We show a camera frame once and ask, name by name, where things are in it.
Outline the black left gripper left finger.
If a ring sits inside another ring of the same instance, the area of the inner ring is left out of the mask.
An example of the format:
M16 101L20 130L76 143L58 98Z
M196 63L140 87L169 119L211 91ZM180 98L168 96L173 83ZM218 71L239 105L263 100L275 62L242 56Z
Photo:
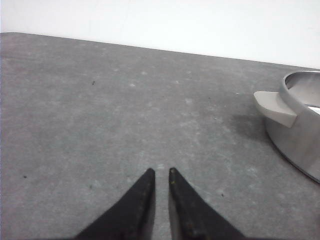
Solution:
M130 189L76 240L151 240L156 213L156 175L148 168Z

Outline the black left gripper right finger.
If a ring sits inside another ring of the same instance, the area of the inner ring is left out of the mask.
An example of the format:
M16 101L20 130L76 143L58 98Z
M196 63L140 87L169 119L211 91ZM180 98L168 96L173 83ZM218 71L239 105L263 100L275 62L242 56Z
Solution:
M245 237L211 208L175 167L169 169L168 185L173 240L239 240Z

